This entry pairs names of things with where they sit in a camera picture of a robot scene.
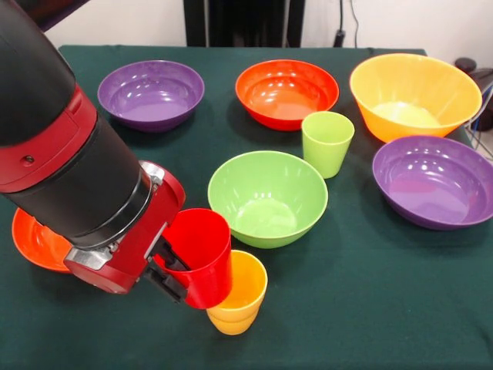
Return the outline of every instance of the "cable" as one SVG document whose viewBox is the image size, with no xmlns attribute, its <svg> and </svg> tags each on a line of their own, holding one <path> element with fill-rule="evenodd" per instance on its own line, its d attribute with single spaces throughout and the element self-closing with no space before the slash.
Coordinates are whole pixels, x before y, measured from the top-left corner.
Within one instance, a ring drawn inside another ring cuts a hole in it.
<svg viewBox="0 0 493 370">
<path fill-rule="evenodd" d="M 357 20 L 356 13 L 354 12 L 354 0 L 349 0 L 351 5 L 351 13 L 353 13 L 354 21 L 356 22 L 356 30 L 354 31 L 354 48 L 357 48 L 357 31 L 360 28 L 360 23 Z"/>
<path fill-rule="evenodd" d="M 343 11 L 343 0 L 339 0 L 339 12 L 340 12 L 340 20 L 339 20 L 339 31 L 342 31 L 343 19 L 344 19 L 344 11 Z"/>
<path fill-rule="evenodd" d="M 485 91 L 485 93 L 483 95 L 483 99 L 484 99 L 483 106 L 479 110 L 479 112 L 476 113 L 476 115 L 471 119 L 471 123 L 470 123 L 469 128 L 468 128 L 468 131 L 471 134 L 472 139 L 476 140 L 475 150 L 477 150 L 479 148 L 479 146 L 481 146 L 483 148 L 483 150 L 490 156 L 489 158 L 487 158 L 485 156 L 485 158 L 487 160 L 490 160 L 490 161 L 493 161 L 493 153 L 489 150 L 489 148 L 486 147 L 486 145 L 484 145 L 481 142 L 481 131 L 479 131 L 478 137 L 476 137 L 476 133 L 478 131 L 478 124 L 479 124 L 480 116 L 485 111 L 485 108 L 488 105 L 488 102 L 489 102 L 489 100 L 491 99 L 492 96 L 493 96 L 493 84 L 491 84 L 486 89 L 486 91 Z"/>
<path fill-rule="evenodd" d="M 339 12 L 340 12 L 340 23 L 339 23 L 339 29 L 336 32 L 336 37 L 334 39 L 334 48 L 342 48 L 342 45 L 344 44 L 344 37 L 346 36 L 346 32 L 342 29 L 344 24 L 343 0 L 339 1 Z"/>
</svg>

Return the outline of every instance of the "green tablecloth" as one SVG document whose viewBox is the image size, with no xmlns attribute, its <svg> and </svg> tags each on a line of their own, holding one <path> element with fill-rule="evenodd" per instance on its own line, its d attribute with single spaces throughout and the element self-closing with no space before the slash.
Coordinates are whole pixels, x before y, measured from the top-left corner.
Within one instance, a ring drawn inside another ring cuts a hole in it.
<svg viewBox="0 0 493 370">
<path fill-rule="evenodd" d="M 1 199 L 0 368 L 491 368 L 493 224 L 415 227 L 385 203 L 371 176 L 381 144 L 366 130 L 348 79 L 356 64 L 384 52 L 391 50 L 63 47 L 96 105 L 101 79 L 130 62 L 169 59 L 202 75 L 204 99 L 175 130 L 149 135 L 113 123 L 140 159 L 178 177 L 187 208 L 208 207 L 209 178 L 232 156 L 301 156 L 299 132 L 264 128 L 235 97 L 237 76 L 255 62 L 295 58 L 328 70 L 340 83 L 334 110 L 353 120 L 356 135 L 309 234 L 272 251 L 233 241 L 258 256 L 270 278 L 259 316 L 238 337 L 147 281 L 117 296 L 31 265 L 12 243 L 15 208 Z"/>
</svg>

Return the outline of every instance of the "plastic cup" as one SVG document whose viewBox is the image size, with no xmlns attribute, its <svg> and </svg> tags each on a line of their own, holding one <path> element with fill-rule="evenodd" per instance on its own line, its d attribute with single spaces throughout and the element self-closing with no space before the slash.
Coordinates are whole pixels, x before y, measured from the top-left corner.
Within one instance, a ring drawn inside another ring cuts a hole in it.
<svg viewBox="0 0 493 370">
<path fill-rule="evenodd" d="M 301 123 L 303 157 L 324 179 L 336 176 L 353 139 L 354 125 L 335 112 L 315 112 Z"/>
<path fill-rule="evenodd" d="M 244 333 L 255 321 L 267 289 L 267 271 L 257 258 L 243 251 L 231 252 L 233 287 L 216 307 L 207 310 L 209 319 L 226 335 Z"/>
<path fill-rule="evenodd" d="M 226 220 L 205 208 L 179 212 L 163 236 L 190 267 L 164 271 L 187 288 L 185 302 L 193 308 L 211 308 L 231 291 L 231 233 Z"/>
</svg>

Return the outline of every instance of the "orange plate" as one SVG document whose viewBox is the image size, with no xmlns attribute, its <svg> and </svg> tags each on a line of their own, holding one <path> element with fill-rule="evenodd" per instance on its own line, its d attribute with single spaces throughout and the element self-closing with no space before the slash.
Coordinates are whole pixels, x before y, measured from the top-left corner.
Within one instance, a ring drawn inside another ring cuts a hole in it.
<svg viewBox="0 0 493 370">
<path fill-rule="evenodd" d="M 70 250 L 70 243 L 20 208 L 12 221 L 12 237 L 26 260 L 48 270 L 70 272 L 63 264 L 63 259 Z"/>
<path fill-rule="evenodd" d="M 334 106 L 339 86 L 320 67 L 278 59 L 243 71 L 236 81 L 236 96 L 256 121 L 271 129 L 295 131 L 310 113 Z"/>
</svg>

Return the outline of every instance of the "yellow cup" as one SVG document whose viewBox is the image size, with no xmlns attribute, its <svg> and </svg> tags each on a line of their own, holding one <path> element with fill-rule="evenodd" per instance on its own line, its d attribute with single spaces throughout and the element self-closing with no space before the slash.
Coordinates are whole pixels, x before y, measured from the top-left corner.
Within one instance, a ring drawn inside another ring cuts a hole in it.
<svg viewBox="0 0 493 370">
<path fill-rule="evenodd" d="M 267 289 L 267 271 L 256 257 L 243 251 L 231 251 L 233 287 L 207 316 L 220 332 L 244 333 L 255 321 Z"/>
</svg>

